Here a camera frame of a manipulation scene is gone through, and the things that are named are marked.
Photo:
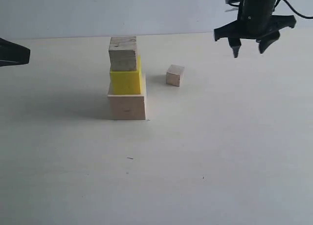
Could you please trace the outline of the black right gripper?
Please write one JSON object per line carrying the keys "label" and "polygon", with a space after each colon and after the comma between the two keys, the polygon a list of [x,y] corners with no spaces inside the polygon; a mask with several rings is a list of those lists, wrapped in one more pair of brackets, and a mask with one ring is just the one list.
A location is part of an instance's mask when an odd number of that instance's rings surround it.
{"label": "black right gripper", "polygon": [[214,29],[214,41],[228,38],[229,46],[233,51],[233,57],[237,58],[241,47],[240,39],[256,40],[259,44],[259,52],[263,54],[266,49],[279,40],[279,30],[289,27],[294,28],[296,19],[293,15],[278,16],[271,15],[263,19],[235,20],[222,27]]}

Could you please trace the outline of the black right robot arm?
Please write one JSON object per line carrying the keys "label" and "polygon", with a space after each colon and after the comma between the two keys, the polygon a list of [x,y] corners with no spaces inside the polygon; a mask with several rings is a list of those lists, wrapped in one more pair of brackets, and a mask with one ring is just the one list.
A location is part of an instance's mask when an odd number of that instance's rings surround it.
{"label": "black right robot arm", "polygon": [[214,29],[214,40],[227,38],[234,58],[239,55],[241,39],[255,40],[259,44],[259,52],[263,54],[279,40],[279,30],[296,25],[293,15],[273,15],[275,3],[276,0],[240,0],[237,19]]}

